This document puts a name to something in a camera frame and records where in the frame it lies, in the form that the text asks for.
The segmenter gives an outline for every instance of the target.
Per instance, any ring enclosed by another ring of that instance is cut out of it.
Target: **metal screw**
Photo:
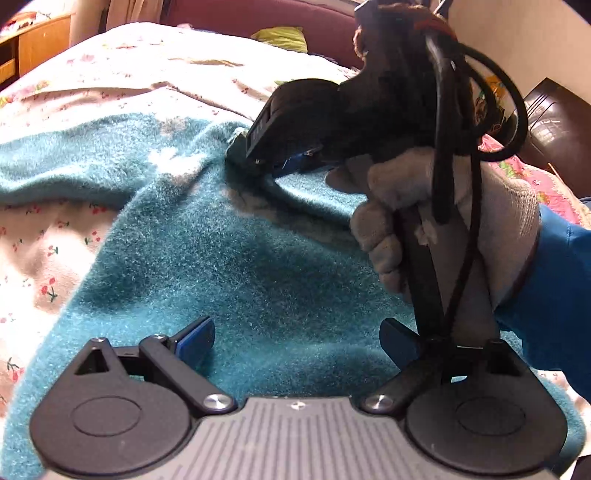
[[[387,395],[372,395],[365,399],[365,407],[376,412],[385,412],[392,408],[394,400]]]
[[[212,393],[205,397],[203,405],[208,410],[221,411],[232,405],[232,399],[223,393]]]

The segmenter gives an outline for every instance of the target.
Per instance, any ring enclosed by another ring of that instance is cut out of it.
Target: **gray glove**
[[[412,148],[399,157],[371,166],[356,159],[332,170],[328,186],[345,193],[370,193],[350,221],[351,231],[386,289],[405,291],[400,271],[402,247],[394,235],[392,212],[431,196],[433,149]],[[511,297],[535,251],[540,230],[540,209],[535,192],[523,180],[508,179],[482,163],[482,216],[478,247],[482,254],[493,307]],[[454,158],[456,205],[467,227],[472,209],[470,158]],[[429,236],[430,226],[423,225]]]

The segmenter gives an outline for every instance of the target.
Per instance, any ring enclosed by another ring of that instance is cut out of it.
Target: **wooden drawer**
[[[66,50],[70,42],[70,17],[43,22],[19,36],[18,73],[32,69]]]
[[[6,63],[0,65],[0,83],[8,80],[17,73],[17,62],[14,59],[8,60]]]

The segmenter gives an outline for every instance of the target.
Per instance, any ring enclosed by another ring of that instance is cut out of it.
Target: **teal towel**
[[[397,372],[379,324],[394,316],[414,327],[413,313],[381,288],[348,231],[361,197],[328,191],[318,174],[265,193],[224,162],[243,119],[179,124],[163,134],[151,115],[118,115],[0,145],[0,203],[65,197],[122,209],[17,391],[0,458],[8,480],[41,473],[30,415],[94,336],[130,345],[210,315],[216,343],[200,372],[239,400],[357,397]],[[572,457],[584,428],[563,404]]]

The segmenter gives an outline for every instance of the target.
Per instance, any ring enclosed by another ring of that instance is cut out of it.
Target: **black circular base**
[[[74,477],[129,474],[166,457],[189,431],[185,403],[164,387],[132,380],[109,394],[100,382],[87,387],[47,397],[53,401],[33,415],[31,439],[46,467]]]
[[[562,448],[566,426],[549,395],[530,401],[524,386],[503,375],[486,385],[468,378],[430,390],[408,408],[409,437],[463,472],[511,476],[542,468]]]

